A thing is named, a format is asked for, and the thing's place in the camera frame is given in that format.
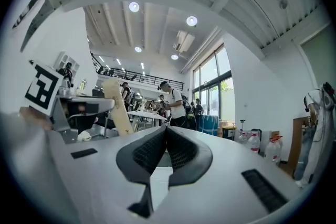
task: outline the man in white t-shirt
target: man in white t-shirt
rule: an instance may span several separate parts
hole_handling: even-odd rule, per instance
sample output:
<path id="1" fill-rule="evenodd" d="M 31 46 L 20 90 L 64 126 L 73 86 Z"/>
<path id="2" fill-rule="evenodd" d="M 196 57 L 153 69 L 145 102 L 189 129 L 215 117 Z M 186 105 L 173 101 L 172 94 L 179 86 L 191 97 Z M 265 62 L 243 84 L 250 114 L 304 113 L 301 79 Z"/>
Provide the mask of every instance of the man in white t-shirt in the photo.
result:
<path id="1" fill-rule="evenodd" d="M 310 121 L 316 125 L 316 131 L 309 151 L 305 172 L 303 173 L 302 179 L 296 181 L 297 185 L 302 188 L 311 182 L 325 145 L 333 141 L 332 110 L 326 108 L 323 101 L 323 97 L 326 94 L 327 93 L 321 87 L 321 89 L 310 91 L 303 100 L 306 111 L 310 112 Z"/>
<path id="2" fill-rule="evenodd" d="M 170 120 L 170 125 L 186 128 L 186 113 L 181 93 L 177 89 L 170 87 L 169 83 L 166 81 L 161 82 L 160 88 L 162 91 L 168 93 L 167 100 L 169 106 L 164 107 L 163 109 L 171 111 L 172 118 Z"/>

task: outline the white table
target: white table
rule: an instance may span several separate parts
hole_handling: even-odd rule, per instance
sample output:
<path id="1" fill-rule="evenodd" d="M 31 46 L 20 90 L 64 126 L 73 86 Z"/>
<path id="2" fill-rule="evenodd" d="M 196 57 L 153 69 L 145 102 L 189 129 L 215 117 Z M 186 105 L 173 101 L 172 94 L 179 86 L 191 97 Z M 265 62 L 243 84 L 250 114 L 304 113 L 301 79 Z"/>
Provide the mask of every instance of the white table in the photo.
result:
<path id="1" fill-rule="evenodd" d="M 158 126 L 159 125 L 159 120 L 166 121 L 167 119 L 158 115 L 158 114 L 153 114 L 151 112 L 141 112 L 141 111 L 130 111 L 127 112 L 129 115 L 134 115 L 134 119 L 132 122 L 132 128 L 136 132 L 139 127 L 139 122 L 141 118 L 146 118 L 147 119 L 152 119 L 152 126 Z"/>

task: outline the black rubber pad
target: black rubber pad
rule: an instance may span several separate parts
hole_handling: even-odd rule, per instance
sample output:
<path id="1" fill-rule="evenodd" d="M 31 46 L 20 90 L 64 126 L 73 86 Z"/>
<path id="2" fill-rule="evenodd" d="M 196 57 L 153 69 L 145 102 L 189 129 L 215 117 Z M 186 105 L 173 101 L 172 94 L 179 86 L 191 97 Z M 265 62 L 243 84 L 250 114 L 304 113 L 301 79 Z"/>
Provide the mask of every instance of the black rubber pad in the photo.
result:
<path id="1" fill-rule="evenodd" d="M 71 155 L 74 159 L 78 159 L 78 158 L 82 158 L 94 153 L 97 153 L 98 151 L 96 151 L 94 148 L 89 148 L 88 150 L 83 150 L 83 151 L 77 151 L 77 152 L 72 152 Z"/>
<path id="2" fill-rule="evenodd" d="M 242 176 L 253 189 L 269 213 L 283 206 L 287 200 L 257 170 L 242 172 Z"/>

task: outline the air conditioning vent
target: air conditioning vent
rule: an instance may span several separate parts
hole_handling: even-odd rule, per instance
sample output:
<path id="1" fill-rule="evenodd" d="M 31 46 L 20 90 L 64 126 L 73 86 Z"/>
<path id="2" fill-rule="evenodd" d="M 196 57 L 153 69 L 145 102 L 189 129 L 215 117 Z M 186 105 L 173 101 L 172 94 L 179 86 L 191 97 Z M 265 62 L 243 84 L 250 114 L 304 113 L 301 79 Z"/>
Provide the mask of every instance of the air conditioning vent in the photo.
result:
<path id="1" fill-rule="evenodd" d="M 185 31 L 179 31 L 176 37 L 176 42 L 173 45 L 173 48 L 178 52 L 184 52 L 189 49 L 193 43 L 195 36 L 188 34 Z"/>

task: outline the railing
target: railing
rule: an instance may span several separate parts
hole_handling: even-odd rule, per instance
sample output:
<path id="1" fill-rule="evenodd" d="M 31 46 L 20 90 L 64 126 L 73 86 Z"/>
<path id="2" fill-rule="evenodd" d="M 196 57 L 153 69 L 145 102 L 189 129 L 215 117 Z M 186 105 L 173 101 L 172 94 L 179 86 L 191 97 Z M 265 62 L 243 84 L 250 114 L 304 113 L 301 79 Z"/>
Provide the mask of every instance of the railing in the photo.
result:
<path id="1" fill-rule="evenodd" d="M 150 75 L 143 75 L 141 73 L 127 71 L 127 70 L 123 71 L 123 70 L 117 69 L 117 68 L 103 67 L 99 63 L 99 61 L 94 57 L 93 54 L 91 54 L 91 56 L 92 56 L 92 62 L 93 62 L 93 65 L 96 69 L 96 72 L 100 75 L 104 75 L 104 76 L 108 76 L 108 77 L 118 77 L 118 78 L 121 78 L 121 79 L 131 80 L 131 81 L 150 84 L 150 85 L 155 85 L 155 86 L 160 86 L 160 83 L 162 81 L 167 81 L 172 88 L 176 88 L 180 91 L 183 90 L 183 84 L 184 84 L 183 82 L 170 80 L 170 79 L 159 78 L 159 77 L 154 77 L 154 76 L 150 76 Z"/>

